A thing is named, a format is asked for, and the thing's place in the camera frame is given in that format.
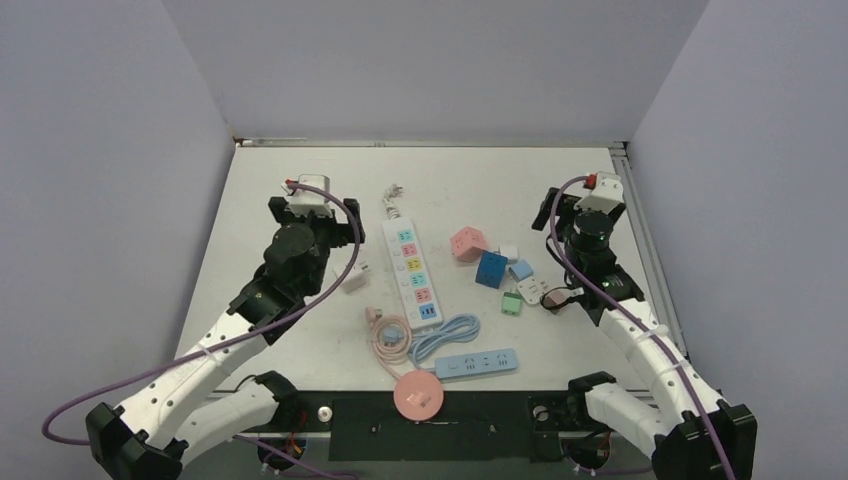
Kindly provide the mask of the small white plug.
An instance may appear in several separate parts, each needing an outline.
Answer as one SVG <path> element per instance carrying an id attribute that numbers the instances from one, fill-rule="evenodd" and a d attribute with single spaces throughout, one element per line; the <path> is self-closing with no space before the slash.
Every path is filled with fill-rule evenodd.
<path id="1" fill-rule="evenodd" d="M 516 245 L 500 245 L 498 254 L 505 257 L 508 264 L 514 264 L 520 260 L 519 249 Z"/>

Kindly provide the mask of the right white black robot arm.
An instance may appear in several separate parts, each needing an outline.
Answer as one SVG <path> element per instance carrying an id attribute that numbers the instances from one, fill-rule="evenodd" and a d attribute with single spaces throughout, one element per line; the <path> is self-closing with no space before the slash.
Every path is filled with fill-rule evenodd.
<path id="1" fill-rule="evenodd" d="M 578 304 L 624 354 L 654 403 L 648 405 L 606 372 L 573 379 L 567 419 L 579 428 L 602 424 L 636 446 L 658 479 L 749 479 L 758 424 L 751 410 L 712 388 L 655 317 L 643 291 L 618 263 L 609 242 L 625 210 L 601 188 L 583 197 L 552 187 L 533 229 L 564 270 L 559 310 Z"/>

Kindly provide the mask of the blue round plug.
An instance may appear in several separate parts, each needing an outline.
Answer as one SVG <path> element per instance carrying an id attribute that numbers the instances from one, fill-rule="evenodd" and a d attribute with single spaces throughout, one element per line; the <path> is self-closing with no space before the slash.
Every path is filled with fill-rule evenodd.
<path id="1" fill-rule="evenodd" d="M 405 339 L 404 331 L 396 326 L 389 325 L 382 330 L 381 340 L 384 345 L 393 346 Z"/>

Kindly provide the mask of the white cube adapter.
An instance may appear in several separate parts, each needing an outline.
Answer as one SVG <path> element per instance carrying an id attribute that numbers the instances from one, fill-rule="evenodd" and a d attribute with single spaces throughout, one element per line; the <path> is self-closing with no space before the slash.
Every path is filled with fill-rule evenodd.
<path id="1" fill-rule="evenodd" d="M 358 261 L 354 266 L 350 268 L 347 274 L 344 274 L 346 268 L 346 264 L 339 264 L 333 269 L 336 278 L 342 279 L 342 282 L 340 283 L 340 288 L 345 293 L 350 294 L 355 290 L 358 290 L 368 284 L 370 275 L 370 265 L 367 261 Z"/>

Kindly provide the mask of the green plug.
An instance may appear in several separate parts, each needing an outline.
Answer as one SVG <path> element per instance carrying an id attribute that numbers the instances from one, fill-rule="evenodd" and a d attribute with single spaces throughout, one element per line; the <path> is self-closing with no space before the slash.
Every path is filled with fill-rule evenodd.
<path id="1" fill-rule="evenodd" d="M 509 316 L 519 316 L 523 306 L 523 298 L 515 292 L 504 292 L 501 299 L 501 313 Z"/>

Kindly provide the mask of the pink cube adapter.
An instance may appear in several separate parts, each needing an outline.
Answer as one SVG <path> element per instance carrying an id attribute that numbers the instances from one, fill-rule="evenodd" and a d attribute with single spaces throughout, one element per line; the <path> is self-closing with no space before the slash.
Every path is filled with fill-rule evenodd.
<path id="1" fill-rule="evenodd" d="M 460 262 L 473 262 L 489 249 L 483 232 L 474 227 L 466 226 L 450 237 L 453 257 Z"/>

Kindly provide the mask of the pink round disc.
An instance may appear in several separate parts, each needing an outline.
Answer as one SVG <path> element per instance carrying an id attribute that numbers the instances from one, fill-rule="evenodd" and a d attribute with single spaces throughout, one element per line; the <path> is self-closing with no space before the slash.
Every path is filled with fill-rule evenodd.
<path id="1" fill-rule="evenodd" d="M 407 420 L 428 421 L 441 410 L 444 389 L 433 373 L 424 370 L 410 371 L 397 380 L 393 402 L 400 415 Z"/>

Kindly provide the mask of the dark blue cube adapter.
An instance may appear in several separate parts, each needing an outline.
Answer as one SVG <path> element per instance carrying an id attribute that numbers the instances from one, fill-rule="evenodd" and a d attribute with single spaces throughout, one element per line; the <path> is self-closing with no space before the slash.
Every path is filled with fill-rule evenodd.
<path id="1" fill-rule="evenodd" d="M 482 286 L 499 289 L 507 265 L 507 257 L 499 253 L 483 251 L 479 259 L 474 281 Z"/>

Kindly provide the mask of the white power strip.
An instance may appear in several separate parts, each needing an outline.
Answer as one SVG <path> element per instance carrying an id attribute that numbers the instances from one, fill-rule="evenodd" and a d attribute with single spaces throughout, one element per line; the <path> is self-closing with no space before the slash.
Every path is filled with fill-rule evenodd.
<path id="1" fill-rule="evenodd" d="M 407 217 L 387 219 L 382 231 L 400 301 L 413 332 L 440 326 L 445 317 L 414 223 Z"/>

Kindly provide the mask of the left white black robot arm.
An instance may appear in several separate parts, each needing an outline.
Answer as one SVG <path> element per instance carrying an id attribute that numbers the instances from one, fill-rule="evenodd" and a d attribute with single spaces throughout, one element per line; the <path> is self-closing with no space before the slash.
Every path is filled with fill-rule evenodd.
<path id="1" fill-rule="evenodd" d="M 355 199 L 341 202 L 338 222 L 326 206 L 295 206 L 273 197 L 279 228 L 253 278 L 179 364 L 116 406 L 101 403 L 86 416 L 95 461 L 113 479 L 176 479 L 205 451 L 240 432 L 296 421 L 299 392 L 283 375 L 257 375 L 239 391 L 208 396 L 241 365 L 273 345 L 303 315 L 306 300 L 324 297 L 332 249 L 365 240 Z"/>

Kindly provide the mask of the light blue plug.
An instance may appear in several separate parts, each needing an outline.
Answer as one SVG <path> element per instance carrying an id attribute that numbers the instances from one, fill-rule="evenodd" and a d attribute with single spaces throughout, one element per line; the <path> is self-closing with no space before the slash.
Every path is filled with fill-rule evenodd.
<path id="1" fill-rule="evenodd" d="M 516 282 L 522 282 L 533 276 L 534 270 L 532 266 L 524 259 L 518 260 L 508 267 L 508 272 L 511 278 Z"/>

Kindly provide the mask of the blue power strip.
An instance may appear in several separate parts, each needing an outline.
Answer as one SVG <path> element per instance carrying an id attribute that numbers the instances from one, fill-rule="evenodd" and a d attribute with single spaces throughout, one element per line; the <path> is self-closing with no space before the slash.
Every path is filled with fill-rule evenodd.
<path id="1" fill-rule="evenodd" d="M 506 348 L 437 358 L 434 373 L 440 380 L 456 380 L 511 372 L 517 368 L 515 350 Z"/>

